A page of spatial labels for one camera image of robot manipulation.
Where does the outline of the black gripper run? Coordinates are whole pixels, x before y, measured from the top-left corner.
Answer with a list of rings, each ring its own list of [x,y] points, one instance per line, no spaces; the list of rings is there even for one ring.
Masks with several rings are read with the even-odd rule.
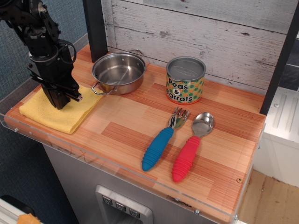
[[[79,102],[82,94],[72,77],[76,55],[71,57],[68,44],[28,45],[31,63],[27,68],[33,80],[41,83],[50,103],[63,109],[72,99]]]

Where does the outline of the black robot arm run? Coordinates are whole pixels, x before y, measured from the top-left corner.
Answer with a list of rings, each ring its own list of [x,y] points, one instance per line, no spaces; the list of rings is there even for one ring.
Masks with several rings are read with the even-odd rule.
[[[71,100],[79,102],[79,84],[71,74],[77,55],[70,53],[72,43],[59,38],[61,31],[46,5],[40,0],[2,0],[0,19],[28,47],[31,62],[27,68],[50,103],[60,110]]]

